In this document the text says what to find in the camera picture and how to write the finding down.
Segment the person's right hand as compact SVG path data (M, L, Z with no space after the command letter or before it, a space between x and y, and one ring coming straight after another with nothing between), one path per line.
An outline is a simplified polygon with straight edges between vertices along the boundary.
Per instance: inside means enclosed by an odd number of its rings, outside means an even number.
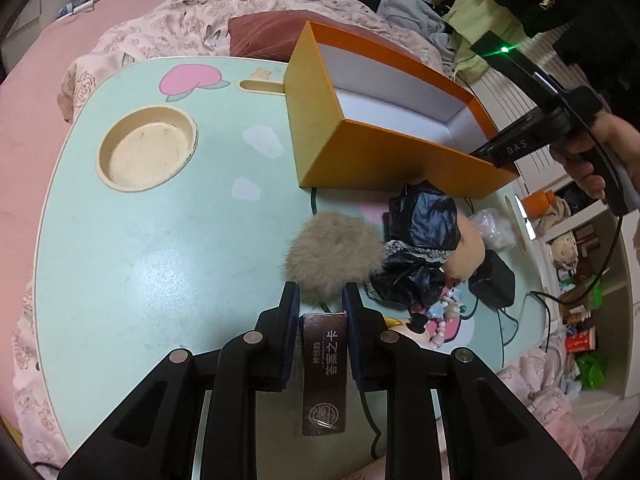
M586 159L586 153L592 150L603 156L602 148L608 148L622 163L634 189L639 191L639 131L623 118L599 112L588 131L551 145L550 154L588 196L606 200L608 185L602 171Z

